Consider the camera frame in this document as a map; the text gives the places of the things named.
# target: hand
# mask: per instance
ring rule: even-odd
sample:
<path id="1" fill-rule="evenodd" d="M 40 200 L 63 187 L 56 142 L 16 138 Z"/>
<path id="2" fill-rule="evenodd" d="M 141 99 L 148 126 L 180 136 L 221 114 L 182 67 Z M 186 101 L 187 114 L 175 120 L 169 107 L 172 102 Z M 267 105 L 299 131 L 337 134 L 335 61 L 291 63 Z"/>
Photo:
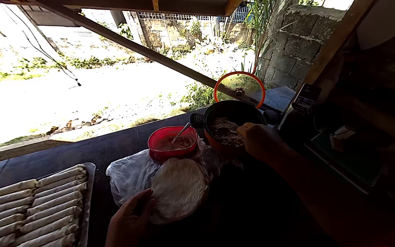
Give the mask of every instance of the hand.
<path id="1" fill-rule="evenodd" d="M 127 200 L 109 223 L 106 247 L 137 246 L 146 233 L 146 224 L 155 205 L 149 188 Z"/>
<path id="2" fill-rule="evenodd" d="M 274 128 L 261 124 L 245 123 L 237 128 L 245 143 L 246 151 L 271 166 L 280 161 L 288 146 L 278 136 Z"/>

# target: tall grass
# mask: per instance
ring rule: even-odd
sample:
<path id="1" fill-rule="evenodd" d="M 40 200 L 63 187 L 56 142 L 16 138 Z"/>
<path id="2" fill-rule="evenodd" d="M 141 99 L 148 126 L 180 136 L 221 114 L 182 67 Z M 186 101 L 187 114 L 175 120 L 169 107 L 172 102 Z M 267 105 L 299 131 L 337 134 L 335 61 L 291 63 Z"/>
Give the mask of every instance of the tall grass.
<path id="1" fill-rule="evenodd" d="M 286 3 L 283 9 L 285 9 L 291 1 Z M 268 52 L 271 44 L 275 41 L 273 35 L 278 31 L 286 28 L 289 25 L 294 24 L 298 20 L 289 23 L 275 33 L 270 33 L 271 26 L 273 24 L 272 13 L 275 9 L 276 0 L 256 0 L 248 4 L 249 13 L 246 15 L 244 23 L 252 29 L 253 42 L 254 42 L 254 69 L 253 74 L 256 74 L 257 65 L 261 61 L 262 57 Z"/>

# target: electrical wire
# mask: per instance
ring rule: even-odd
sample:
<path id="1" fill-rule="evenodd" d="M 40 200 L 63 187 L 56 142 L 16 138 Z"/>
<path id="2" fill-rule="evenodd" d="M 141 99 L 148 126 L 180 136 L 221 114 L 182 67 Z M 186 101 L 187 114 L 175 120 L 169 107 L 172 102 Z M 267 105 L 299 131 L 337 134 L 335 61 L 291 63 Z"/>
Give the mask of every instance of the electrical wire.
<path id="1" fill-rule="evenodd" d="M 36 40 L 36 43 L 39 45 L 39 48 L 40 48 L 40 50 L 37 48 L 37 47 L 35 47 L 33 44 L 32 44 L 32 42 L 30 41 L 30 39 L 28 38 L 28 36 L 27 36 L 27 34 L 25 34 L 25 32 L 21 29 L 21 31 L 24 33 L 24 35 L 25 35 L 25 37 L 27 38 L 27 40 L 28 40 L 28 42 L 30 42 L 30 44 L 35 48 L 35 49 L 37 49 L 39 52 L 41 52 L 42 54 L 44 54 L 45 56 L 47 56 L 49 59 L 51 59 L 51 60 L 53 60 L 56 64 L 58 64 L 59 65 L 59 67 L 64 71 L 65 69 L 66 70 L 68 70 L 74 77 L 76 77 L 75 75 L 74 75 L 74 73 L 72 73 L 68 68 L 65 68 L 63 65 L 61 65 L 60 63 L 58 63 L 55 59 L 53 59 L 49 54 L 47 54 L 47 52 L 42 48 L 42 46 L 40 45 L 40 43 L 39 43 L 39 41 L 37 40 L 37 38 L 36 38 L 36 36 L 34 35 L 34 33 L 33 33 L 33 31 L 30 29 L 30 27 L 12 10 L 12 9 L 10 9 L 9 7 L 7 7 L 6 6 L 6 8 L 8 8 L 9 10 L 10 10 L 10 12 L 12 12 L 22 23 L 24 23 L 24 25 L 27 27 L 27 29 L 30 31 L 30 33 L 33 35 L 33 38 Z M 14 21 L 14 23 L 16 23 L 16 25 L 18 25 L 19 26 L 19 24 L 13 19 L 13 18 L 11 18 L 11 16 L 10 15 L 8 15 L 9 17 L 10 17 L 10 19 L 12 19 L 13 21 Z"/>
<path id="2" fill-rule="evenodd" d="M 66 68 L 66 66 L 61 65 L 59 62 L 57 62 L 55 59 L 53 59 L 49 54 L 46 53 L 46 51 L 44 51 L 44 49 L 42 48 L 42 46 L 40 45 L 39 41 L 37 40 L 36 36 L 34 35 L 33 31 L 31 31 L 30 27 L 13 11 L 11 10 L 9 7 L 4 6 L 2 3 L 0 3 L 3 6 L 4 11 L 6 12 L 7 16 L 16 24 L 19 26 L 19 28 L 21 29 L 21 31 L 24 33 L 25 38 L 27 39 L 27 41 L 30 43 L 31 46 L 33 46 L 33 48 L 35 48 L 37 51 L 39 51 L 40 53 L 42 53 L 44 56 L 48 57 L 49 59 L 53 60 L 57 65 L 59 65 L 59 67 L 62 69 L 62 71 L 71 79 L 75 80 L 77 82 L 77 86 L 81 86 L 81 84 L 78 82 L 77 77 L 74 75 L 73 72 L 71 72 L 71 70 L 69 70 L 68 68 Z M 24 25 L 27 27 L 27 29 L 30 31 L 30 33 L 33 35 L 34 39 L 36 40 L 37 44 L 39 45 L 40 49 L 37 48 L 36 46 L 33 45 L 33 43 L 30 41 L 29 37 L 27 36 L 27 34 L 25 33 L 24 30 L 22 30 L 22 28 L 20 27 L 20 25 L 8 14 L 7 10 L 5 9 L 8 8 L 22 23 L 24 23 Z M 74 77 L 70 76 L 65 70 L 68 70 L 69 73 L 71 73 Z"/>

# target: black countertop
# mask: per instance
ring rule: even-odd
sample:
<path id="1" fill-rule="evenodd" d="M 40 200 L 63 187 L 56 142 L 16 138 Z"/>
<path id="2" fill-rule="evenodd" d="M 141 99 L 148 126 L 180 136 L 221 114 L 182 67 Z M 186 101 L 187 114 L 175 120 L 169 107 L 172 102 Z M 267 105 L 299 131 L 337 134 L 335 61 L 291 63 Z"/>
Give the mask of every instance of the black countertop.
<path id="1" fill-rule="evenodd" d="M 114 204 L 107 166 L 118 159 L 147 149 L 149 136 L 165 126 L 184 126 L 189 115 L 174 116 L 123 131 L 0 161 L 0 188 L 23 180 L 91 162 L 96 165 L 88 246 L 104 246 L 107 227 L 118 210 Z M 228 239 L 267 239 L 272 242 L 307 241 L 324 235 L 289 185 L 269 166 L 249 155 L 245 166 L 224 167 L 210 185 L 209 197 L 191 216 L 165 226 L 148 227 L 142 245 L 209 244 Z"/>

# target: stone wall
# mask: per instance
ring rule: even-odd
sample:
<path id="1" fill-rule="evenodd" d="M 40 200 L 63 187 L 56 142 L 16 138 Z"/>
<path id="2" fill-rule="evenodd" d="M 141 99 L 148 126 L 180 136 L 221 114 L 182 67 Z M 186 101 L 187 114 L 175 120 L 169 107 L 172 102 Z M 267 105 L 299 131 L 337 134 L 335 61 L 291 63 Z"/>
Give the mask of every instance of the stone wall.
<path id="1" fill-rule="evenodd" d="M 160 20 L 160 19 L 140 19 L 141 28 L 146 37 L 148 47 L 154 50 L 174 47 L 178 45 L 190 44 L 190 40 L 182 37 L 179 33 L 184 28 L 190 30 L 193 20 Z M 212 21 L 199 21 L 202 37 L 213 36 Z M 241 43 L 248 39 L 249 29 L 243 23 L 228 23 L 228 39 L 231 42 Z"/>
<path id="2" fill-rule="evenodd" d="M 345 11 L 279 1 L 270 34 L 274 42 L 259 64 L 267 88 L 296 90 Z"/>

